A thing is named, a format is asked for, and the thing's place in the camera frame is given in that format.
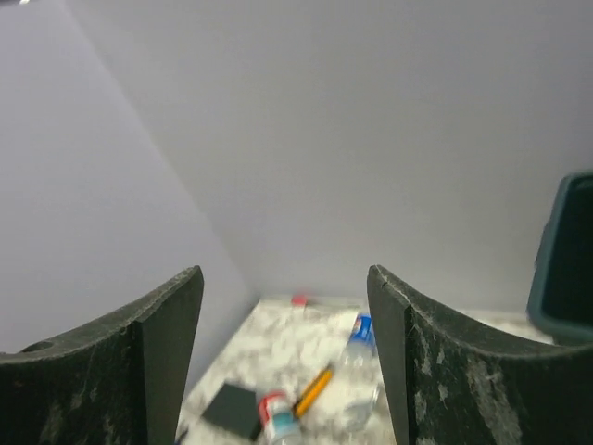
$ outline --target bottle label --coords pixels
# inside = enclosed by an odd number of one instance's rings
[[[295,434],[299,429],[292,406],[283,391],[273,391],[262,397],[258,404],[258,412],[263,434],[268,442]]]
[[[352,328],[352,334],[350,334],[349,342],[357,341],[364,343],[371,348],[374,348],[374,332],[372,330],[372,320],[368,313],[360,313],[356,317],[356,322]]]

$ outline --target gray wall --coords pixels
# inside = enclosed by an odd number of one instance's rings
[[[588,0],[69,2],[261,291],[381,262],[522,311],[561,177],[593,166]]]
[[[68,10],[0,8],[0,350],[15,352],[200,264],[188,382],[253,304]]]

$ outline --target black square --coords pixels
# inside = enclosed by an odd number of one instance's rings
[[[209,423],[253,441],[261,432],[256,392],[225,382],[202,414]]]

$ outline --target orange marker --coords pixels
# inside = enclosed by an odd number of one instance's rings
[[[293,413],[297,419],[309,410],[310,406],[317,400],[323,389],[330,382],[333,375],[334,365],[330,363],[307,385],[303,391],[303,395],[293,405]]]

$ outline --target granite countertop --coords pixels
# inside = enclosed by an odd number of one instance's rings
[[[180,413],[179,432],[187,429],[183,445],[242,445],[251,443],[211,426],[201,414],[224,381],[255,388],[272,382],[293,397],[347,343],[360,307],[293,306],[286,300],[263,299],[189,393]],[[477,314],[483,323],[513,334],[547,341],[525,320]],[[370,398],[382,382],[379,361],[353,381],[336,374],[321,396],[301,419],[306,442],[310,444],[395,444],[389,410],[383,396],[367,427],[358,433],[343,430],[342,410],[352,401]]]

